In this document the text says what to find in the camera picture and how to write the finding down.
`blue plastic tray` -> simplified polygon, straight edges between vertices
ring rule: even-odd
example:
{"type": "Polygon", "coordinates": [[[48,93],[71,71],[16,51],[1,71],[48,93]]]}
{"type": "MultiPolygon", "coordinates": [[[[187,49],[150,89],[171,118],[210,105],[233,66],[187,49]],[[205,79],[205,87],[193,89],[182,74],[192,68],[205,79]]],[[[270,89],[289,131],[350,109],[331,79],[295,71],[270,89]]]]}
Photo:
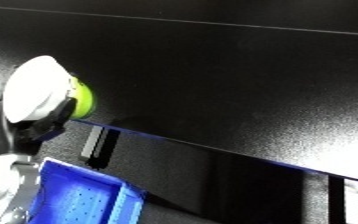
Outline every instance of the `blue plastic tray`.
{"type": "Polygon", "coordinates": [[[135,224],[145,191],[115,177],[47,158],[31,224],[135,224]]]}

